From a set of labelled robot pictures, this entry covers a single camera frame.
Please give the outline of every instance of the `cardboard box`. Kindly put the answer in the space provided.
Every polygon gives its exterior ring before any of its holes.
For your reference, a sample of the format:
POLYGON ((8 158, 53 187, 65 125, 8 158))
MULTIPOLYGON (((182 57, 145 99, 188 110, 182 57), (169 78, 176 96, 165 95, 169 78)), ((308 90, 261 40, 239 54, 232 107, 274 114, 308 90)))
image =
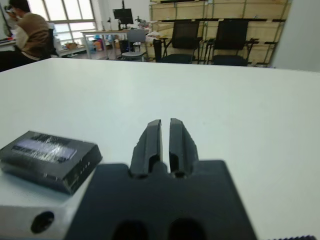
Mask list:
POLYGON ((71 195, 101 159, 95 143, 33 131, 0 150, 3 172, 71 195))

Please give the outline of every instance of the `brown sweater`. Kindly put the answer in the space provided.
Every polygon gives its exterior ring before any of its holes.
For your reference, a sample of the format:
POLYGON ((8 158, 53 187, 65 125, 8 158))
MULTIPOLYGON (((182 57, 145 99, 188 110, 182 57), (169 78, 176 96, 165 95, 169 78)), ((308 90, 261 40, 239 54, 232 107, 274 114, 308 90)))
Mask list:
POLYGON ((49 27, 46 20, 37 14, 26 13, 17 23, 27 34, 22 52, 34 58, 41 58, 48 42, 49 27))

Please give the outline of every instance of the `person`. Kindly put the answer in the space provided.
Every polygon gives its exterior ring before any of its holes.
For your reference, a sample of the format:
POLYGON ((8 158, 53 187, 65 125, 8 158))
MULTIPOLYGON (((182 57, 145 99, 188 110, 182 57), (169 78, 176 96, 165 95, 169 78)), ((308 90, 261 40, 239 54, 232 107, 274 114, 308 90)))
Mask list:
POLYGON ((9 0, 21 19, 16 24, 16 51, 0 51, 0 72, 37 62, 44 58, 49 37, 46 20, 30 12, 27 0, 9 0))
POLYGON ((9 18, 6 20, 6 23, 3 24, 4 34, 8 37, 11 37, 10 30, 16 29, 18 18, 17 15, 13 12, 12 6, 5 6, 4 10, 8 14, 9 18))

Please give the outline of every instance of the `white table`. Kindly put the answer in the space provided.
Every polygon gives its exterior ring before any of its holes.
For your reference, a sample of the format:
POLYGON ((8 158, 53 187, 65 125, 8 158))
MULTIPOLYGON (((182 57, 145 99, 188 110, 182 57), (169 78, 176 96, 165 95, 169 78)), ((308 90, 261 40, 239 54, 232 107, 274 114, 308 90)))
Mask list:
MULTIPOLYGON (((107 59, 108 59, 108 52, 107 52, 107 45, 106 45, 105 36, 106 35, 123 35, 124 39, 126 39, 128 31, 129 30, 127 30, 127 29, 109 30, 109 31, 83 31, 82 35, 84 38, 86 54, 88 55, 88 59, 91 59, 91 53, 90 53, 90 49, 89 49, 89 45, 88 45, 87 35, 90 35, 90 36, 91 35, 102 35, 102 42, 104 44, 103 49, 104 49, 104 52, 105 52, 107 59)), ((112 48, 113 48, 114 57, 117 58, 115 41, 112 41, 112 48)))
POLYGON ((0 49, 14 46, 15 44, 16 44, 16 40, 2 42, 2 43, 0 43, 0 49))
MULTIPOLYGON (((320 238, 319 91, 313 72, 52 58, 0 73, 0 147, 34 130, 96 142, 103 163, 129 165, 162 119, 169 164, 178 118, 200 159, 226 161, 259 239, 320 238)), ((0 205, 74 207, 88 182, 68 197, 0 173, 0 205)))

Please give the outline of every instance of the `window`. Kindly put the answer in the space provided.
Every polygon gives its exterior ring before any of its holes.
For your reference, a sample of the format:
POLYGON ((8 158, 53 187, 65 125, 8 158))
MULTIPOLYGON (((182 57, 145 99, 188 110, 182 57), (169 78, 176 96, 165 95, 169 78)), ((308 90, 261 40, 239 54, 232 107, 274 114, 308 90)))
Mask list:
POLYGON ((61 45, 79 43, 82 32, 95 31, 96 21, 91 0, 28 0, 31 12, 54 24, 61 45))

